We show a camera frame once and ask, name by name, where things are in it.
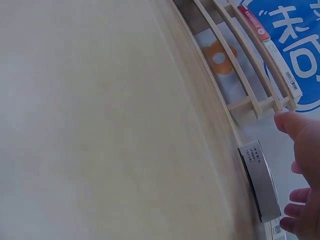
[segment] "wooden slat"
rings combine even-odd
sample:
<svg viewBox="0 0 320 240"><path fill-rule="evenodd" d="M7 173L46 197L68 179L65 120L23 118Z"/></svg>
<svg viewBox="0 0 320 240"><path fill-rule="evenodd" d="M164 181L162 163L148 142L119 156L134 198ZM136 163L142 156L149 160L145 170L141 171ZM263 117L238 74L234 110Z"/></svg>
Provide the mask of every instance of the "wooden slat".
<svg viewBox="0 0 320 240"><path fill-rule="evenodd" d="M268 97L273 97L274 99L274 105L272 106L274 111L282 111L281 103L278 99L278 96L270 82L270 80L267 77L267 74L258 61L256 54L250 47L248 41L246 40L245 36L241 33L240 29L236 26L235 22L232 20L232 17L229 15L229 13L221 6L221 4L217 0L212 0L213 5L219 12L219 15L223 18L227 26L230 28L231 32L239 42L241 48L243 49L245 55L249 59L249 62L251 63L256 75L258 76L265 92Z"/></svg>
<svg viewBox="0 0 320 240"><path fill-rule="evenodd" d="M224 22L224 19L220 16L220 14L213 8L212 4L208 6L207 12L209 13L210 17L214 21L216 25ZM204 19L201 15L195 4L193 2L189 4L185 4L184 6L179 8L183 17L185 18L186 22L188 23L192 33L197 35L202 31L210 28L208 22ZM230 4L224 7L225 11L233 18L234 11Z"/></svg>
<svg viewBox="0 0 320 240"><path fill-rule="evenodd" d="M273 108L273 106L275 104L275 99L272 96L270 96L267 99L260 101L259 104L260 104L260 108L262 109L262 112L266 112L266 111Z"/></svg>
<svg viewBox="0 0 320 240"><path fill-rule="evenodd" d="M233 8L234 16L239 21L239 23L241 24L241 26L243 27L245 32L248 34L248 36L250 37L250 39L253 42L254 46L256 47L256 49L258 50L259 54L261 55L262 59L266 63L266 65L267 65L271 75L273 76L274 81L277 84L282 96L284 98L285 97L289 97L290 98L289 104L288 104L287 107L289 108L289 110L293 111L294 109L297 108L297 104L295 103L295 100L294 100L294 98L293 98L288 86L286 85L285 79L281 75L276 63L274 62L274 60L272 59L272 57L268 53L268 51L265 48L265 46L263 45L263 43L256 36L255 32L252 30L251 26L248 24L248 22L245 19L245 17L241 14L241 12L239 12L237 7L232 5L232 8Z"/></svg>
<svg viewBox="0 0 320 240"><path fill-rule="evenodd" d="M252 110L252 103L250 97L246 96L239 102L228 104L227 108L231 115L235 118L236 115L245 115Z"/></svg>
<svg viewBox="0 0 320 240"><path fill-rule="evenodd" d="M234 56L234 54L233 54L232 50L230 49L228 43L226 42L225 38L223 37L223 35L219 31L217 25L214 23L214 21L212 20L212 18L210 17L208 12L204 8L204 6L201 4L201 2L199 0L193 0L193 1L196 4L199 11L201 12L201 14L203 15L203 17L209 23L210 28L213 31L213 34L215 35L216 39L219 41L221 46L224 48L224 51L225 51L228 59L230 60L232 67L233 67L237 77L239 78L239 80L243 86L245 93L247 94L247 96L249 96L249 98L251 100L252 109L254 111L254 114L258 118L258 116L260 114L262 114L262 110L261 110L259 103L258 103L258 100L257 100L249 82L248 82L248 79L246 78L243 70L241 69L236 57Z"/></svg>

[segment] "blue poster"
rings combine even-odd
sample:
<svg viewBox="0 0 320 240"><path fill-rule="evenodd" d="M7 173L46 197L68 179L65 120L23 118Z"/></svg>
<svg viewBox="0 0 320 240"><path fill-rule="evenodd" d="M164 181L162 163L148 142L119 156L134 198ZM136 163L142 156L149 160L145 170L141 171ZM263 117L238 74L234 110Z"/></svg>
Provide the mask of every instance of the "blue poster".
<svg viewBox="0 0 320 240"><path fill-rule="evenodd" d="M270 34L302 90L297 112L319 108L320 0L252 0L247 6Z"/></svg>

